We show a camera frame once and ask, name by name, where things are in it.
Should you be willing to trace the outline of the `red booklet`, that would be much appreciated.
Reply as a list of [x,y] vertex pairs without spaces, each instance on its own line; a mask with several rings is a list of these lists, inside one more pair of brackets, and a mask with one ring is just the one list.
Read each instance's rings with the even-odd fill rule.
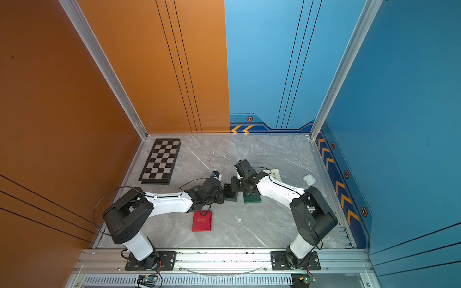
[[192,232],[210,232],[212,223],[212,212],[195,211],[193,215]]

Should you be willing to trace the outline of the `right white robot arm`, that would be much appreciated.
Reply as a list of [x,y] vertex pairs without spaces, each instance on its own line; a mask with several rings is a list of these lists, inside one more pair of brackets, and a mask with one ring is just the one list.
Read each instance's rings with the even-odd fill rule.
[[336,227],[338,219],[315,187],[296,188],[274,180],[265,172],[253,178],[232,177],[228,185],[233,193],[258,194],[288,207],[298,234],[287,247],[286,261],[293,270],[303,269],[312,259],[314,248]]

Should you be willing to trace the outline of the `green jewelry box base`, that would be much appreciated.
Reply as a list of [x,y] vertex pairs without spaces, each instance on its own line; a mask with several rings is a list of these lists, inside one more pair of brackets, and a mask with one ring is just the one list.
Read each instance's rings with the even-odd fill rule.
[[224,200],[237,202],[238,192],[234,192],[230,184],[225,184],[223,187]]

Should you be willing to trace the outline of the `green booklet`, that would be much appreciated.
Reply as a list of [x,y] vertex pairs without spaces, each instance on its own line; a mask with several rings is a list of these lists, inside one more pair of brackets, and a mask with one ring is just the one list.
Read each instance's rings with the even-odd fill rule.
[[261,203],[261,196],[258,193],[244,194],[243,198],[245,204]]

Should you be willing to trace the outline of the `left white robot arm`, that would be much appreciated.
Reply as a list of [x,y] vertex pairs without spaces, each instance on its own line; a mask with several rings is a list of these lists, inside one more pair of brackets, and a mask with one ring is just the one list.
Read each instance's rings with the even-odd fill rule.
[[199,212],[207,216],[212,204],[224,202],[221,175],[213,172],[201,185],[181,189],[179,193],[155,194],[132,187],[102,214],[109,235],[115,244],[130,252],[127,264],[141,270],[158,270],[160,256],[152,242],[141,231],[152,217],[170,213]]

